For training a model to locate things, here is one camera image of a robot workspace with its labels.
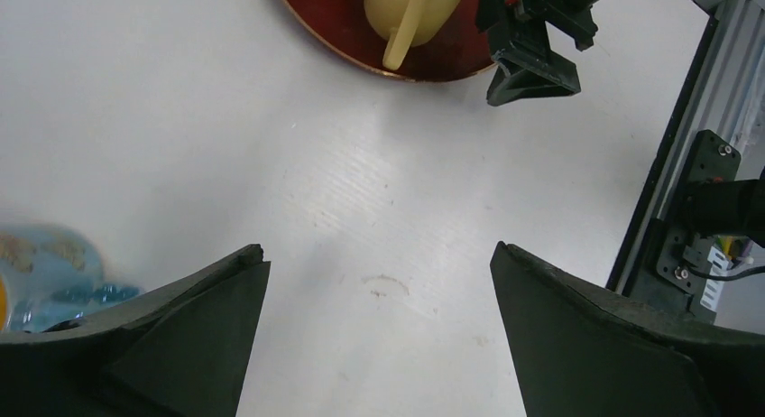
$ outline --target red plate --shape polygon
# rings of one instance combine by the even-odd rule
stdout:
[[[385,40],[364,16],[364,0],[284,0],[298,20],[334,52],[388,77],[414,81],[464,79],[493,65],[485,33],[475,27],[478,0],[462,0],[428,43],[409,50],[401,68],[383,66]]]

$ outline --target black bracket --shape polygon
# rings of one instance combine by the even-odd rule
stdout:
[[[571,36],[580,51],[588,49],[598,30],[590,11],[594,1],[479,0],[475,24],[488,32],[492,60],[499,66],[488,103],[579,93],[576,64],[550,49],[547,23]]]
[[[677,195],[669,205],[666,230],[655,263],[656,274],[683,292],[694,295],[703,292],[706,279],[691,274],[689,269],[708,273],[711,263],[707,255],[714,244],[714,235],[697,233],[684,219],[687,204],[693,200],[691,193],[702,184],[733,181],[740,162],[741,155],[709,130],[699,132],[690,147],[677,181]]]

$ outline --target cable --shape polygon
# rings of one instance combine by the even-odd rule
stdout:
[[[688,269],[688,271],[695,275],[696,277],[701,277],[702,279],[709,279],[714,280],[717,282],[732,282],[734,280],[740,280],[745,279],[752,275],[757,274],[763,274],[765,273],[765,265],[763,266],[755,266],[754,268],[750,268],[746,271],[743,271],[741,273],[738,273],[736,275],[728,275],[728,276],[721,276],[721,275],[711,275],[711,274],[705,274],[705,273],[699,273],[697,271],[694,271],[692,269]]]

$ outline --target black mounting plate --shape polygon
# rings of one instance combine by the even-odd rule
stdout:
[[[676,196],[669,205],[666,217],[665,233],[659,245],[654,272],[682,292],[691,294],[689,309],[699,315],[704,309],[700,297],[706,286],[706,279],[688,274],[687,278],[678,278],[676,270],[700,265],[708,270],[706,256],[714,244],[714,237],[703,237],[692,231],[679,215],[687,201],[688,189],[700,183],[733,181],[741,163],[740,154],[730,148],[729,153],[721,153],[730,145],[712,131],[699,132],[690,147],[686,164],[677,180]]]

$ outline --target mug handle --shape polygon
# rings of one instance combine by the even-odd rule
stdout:
[[[382,65],[388,70],[395,71],[404,62],[427,1],[409,0],[401,24],[391,29],[391,38],[388,39],[388,46],[385,47],[385,54],[382,56]]]

